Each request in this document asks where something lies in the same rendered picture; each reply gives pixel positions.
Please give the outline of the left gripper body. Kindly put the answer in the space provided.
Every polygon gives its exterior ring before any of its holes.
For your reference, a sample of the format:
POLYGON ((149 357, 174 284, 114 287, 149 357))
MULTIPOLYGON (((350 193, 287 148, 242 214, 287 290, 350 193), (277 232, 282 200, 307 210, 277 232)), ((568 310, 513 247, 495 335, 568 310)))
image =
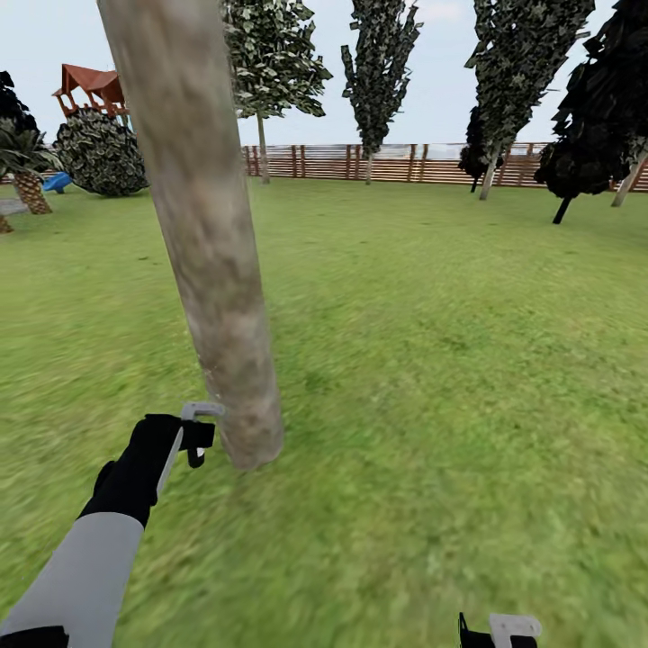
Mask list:
POLYGON ((213 433, 216 429, 214 422, 211 423, 198 423, 198 421, 186 421, 185 424, 190 430, 190 439, 185 444, 183 449, 190 447, 201 448, 212 447, 213 433))

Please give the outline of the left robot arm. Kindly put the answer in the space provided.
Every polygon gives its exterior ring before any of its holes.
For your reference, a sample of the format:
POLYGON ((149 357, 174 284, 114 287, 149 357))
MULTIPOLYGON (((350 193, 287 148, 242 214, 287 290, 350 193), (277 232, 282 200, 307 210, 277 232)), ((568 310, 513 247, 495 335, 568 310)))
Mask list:
POLYGON ((177 451, 212 447, 226 409, 189 400, 181 417, 147 414, 22 598, 0 621, 0 648, 111 648, 141 536, 177 451))

